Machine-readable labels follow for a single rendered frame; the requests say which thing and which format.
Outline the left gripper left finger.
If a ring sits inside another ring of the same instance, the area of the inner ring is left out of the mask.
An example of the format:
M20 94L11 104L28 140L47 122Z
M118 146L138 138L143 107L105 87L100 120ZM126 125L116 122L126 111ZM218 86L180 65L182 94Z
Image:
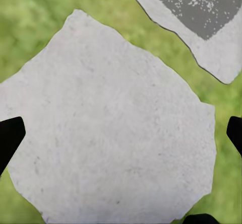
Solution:
M0 175L26 135L22 117L0 122Z

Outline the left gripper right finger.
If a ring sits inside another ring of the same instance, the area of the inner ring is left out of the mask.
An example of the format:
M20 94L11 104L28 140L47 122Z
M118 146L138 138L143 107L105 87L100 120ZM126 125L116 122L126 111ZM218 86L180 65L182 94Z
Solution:
M230 117L226 134L242 156L242 118Z

